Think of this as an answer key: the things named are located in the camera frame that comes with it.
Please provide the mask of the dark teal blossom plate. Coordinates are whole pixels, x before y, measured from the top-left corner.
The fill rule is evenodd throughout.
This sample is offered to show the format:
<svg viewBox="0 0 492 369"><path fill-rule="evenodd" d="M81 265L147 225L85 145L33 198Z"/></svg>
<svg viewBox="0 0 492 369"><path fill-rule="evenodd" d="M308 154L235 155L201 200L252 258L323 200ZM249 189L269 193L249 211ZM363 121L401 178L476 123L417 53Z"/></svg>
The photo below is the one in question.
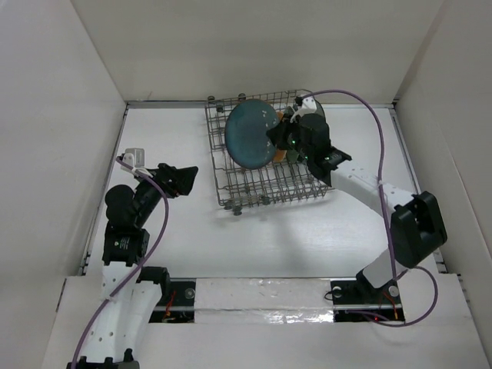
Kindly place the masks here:
<svg viewBox="0 0 492 369"><path fill-rule="evenodd" d="M280 123L275 109L266 101L249 99L237 104L224 127L224 143L233 162L254 170L268 165L276 147L267 133Z"/></svg>

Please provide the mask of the cream plate tree drawing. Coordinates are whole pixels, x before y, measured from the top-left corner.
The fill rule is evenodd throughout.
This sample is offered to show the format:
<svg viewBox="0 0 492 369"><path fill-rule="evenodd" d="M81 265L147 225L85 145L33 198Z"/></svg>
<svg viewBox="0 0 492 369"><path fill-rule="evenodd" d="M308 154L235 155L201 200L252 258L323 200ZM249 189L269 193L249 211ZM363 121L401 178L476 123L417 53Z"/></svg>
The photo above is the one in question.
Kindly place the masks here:
<svg viewBox="0 0 492 369"><path fill-rule="evenodd" d="M316 120L326 125L327 121L323 106L318 100L315 100L314 102L316 103L316 111L314 112Z"/></svg>

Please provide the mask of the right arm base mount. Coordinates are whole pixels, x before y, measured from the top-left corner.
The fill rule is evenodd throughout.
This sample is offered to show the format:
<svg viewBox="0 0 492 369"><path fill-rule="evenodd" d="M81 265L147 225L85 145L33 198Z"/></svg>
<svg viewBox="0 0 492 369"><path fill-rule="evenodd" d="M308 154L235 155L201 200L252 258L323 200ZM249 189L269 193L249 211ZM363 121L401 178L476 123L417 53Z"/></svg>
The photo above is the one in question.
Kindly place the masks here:
<svg viewBox="0 0 492 369"><path fill-rule="evenodd" d="M396 281L380 289L362 291L355 279L331 280L324 299L332 303L335 322L405 321Z"/></svg>

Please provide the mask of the round woven bamboo tray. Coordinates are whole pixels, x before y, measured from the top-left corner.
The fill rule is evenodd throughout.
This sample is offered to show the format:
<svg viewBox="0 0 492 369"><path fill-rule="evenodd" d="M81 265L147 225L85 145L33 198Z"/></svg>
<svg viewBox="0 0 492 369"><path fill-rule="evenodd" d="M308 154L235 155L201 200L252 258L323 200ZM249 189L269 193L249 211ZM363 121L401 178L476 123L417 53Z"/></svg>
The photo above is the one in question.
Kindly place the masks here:
<svg viewBox="0 0 492 369"><path fill-rule="evenodd" d="M287 150L284 149L287 122L284 120L284 113L282 111L278 111L277 116L280 123L278 126L278 134L275 141L276 152L274 156L274 162L276 163L283 161L287 154Z"/></svg>

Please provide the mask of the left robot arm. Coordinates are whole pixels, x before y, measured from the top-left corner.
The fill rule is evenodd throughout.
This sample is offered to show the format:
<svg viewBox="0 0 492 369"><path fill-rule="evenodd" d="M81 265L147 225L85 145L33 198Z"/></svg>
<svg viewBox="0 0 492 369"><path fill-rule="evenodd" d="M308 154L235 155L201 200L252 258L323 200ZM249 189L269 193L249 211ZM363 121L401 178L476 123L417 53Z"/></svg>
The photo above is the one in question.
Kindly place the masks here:
<svg viewBox="0 0 492 369"><path fill-rule="evenodd" d="M198 167L122 166L138 185L115 185L105 195L101 303L79 338L69 368L137 368L136 355L153 310L173 298L167 268L146 265L167 226L161 226L153 244L144 226L159 202L167 207L172 198L189 195Z"/></svg>

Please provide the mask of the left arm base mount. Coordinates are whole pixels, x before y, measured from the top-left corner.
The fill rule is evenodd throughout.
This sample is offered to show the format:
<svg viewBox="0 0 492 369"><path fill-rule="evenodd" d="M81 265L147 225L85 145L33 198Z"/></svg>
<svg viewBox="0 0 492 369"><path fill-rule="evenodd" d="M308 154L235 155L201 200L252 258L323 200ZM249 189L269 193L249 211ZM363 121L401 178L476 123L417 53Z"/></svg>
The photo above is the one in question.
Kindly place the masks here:
<svg viewBox="0 0 492 369"><path fill-rule="evenodd" d="M150 323L187 324L194 323L194 300L196 280L171 279L170 291L156 305Z"/></svg>

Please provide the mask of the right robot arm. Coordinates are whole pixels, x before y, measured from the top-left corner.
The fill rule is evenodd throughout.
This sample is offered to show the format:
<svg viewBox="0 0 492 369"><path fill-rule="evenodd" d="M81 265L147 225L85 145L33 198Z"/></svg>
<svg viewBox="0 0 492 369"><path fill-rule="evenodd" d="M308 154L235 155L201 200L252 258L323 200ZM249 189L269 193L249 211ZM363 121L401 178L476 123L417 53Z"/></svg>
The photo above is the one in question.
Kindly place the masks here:
<svg viewBox="0 0 492 369"><path fill-rule="evenodd" d="M380 297L390 281L447 242L436 197L428 191L414 194L397 188L358 165L331 144L329 127L320 115L306 114L295 122L283 119L267 136L277 148L296 151L316 179L382 217L388 246L356 275L355 293L362 301Z"/></svg>

